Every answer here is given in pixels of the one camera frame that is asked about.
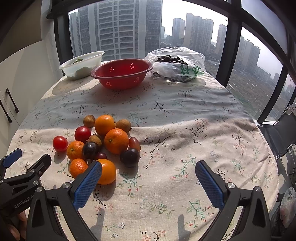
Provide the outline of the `left operator hand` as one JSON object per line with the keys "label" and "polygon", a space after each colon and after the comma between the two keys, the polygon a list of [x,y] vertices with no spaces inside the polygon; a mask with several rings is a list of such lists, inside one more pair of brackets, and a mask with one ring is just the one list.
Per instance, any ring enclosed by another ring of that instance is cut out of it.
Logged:
{"label": "left operator hand", "polygon": [[23,211],[19,213],[16,217],[18,219],[16,225],[9,220],[8,222],[6,222],[6,226],[16,240],[26,240],[26,230],[28,222],[26,212]]}

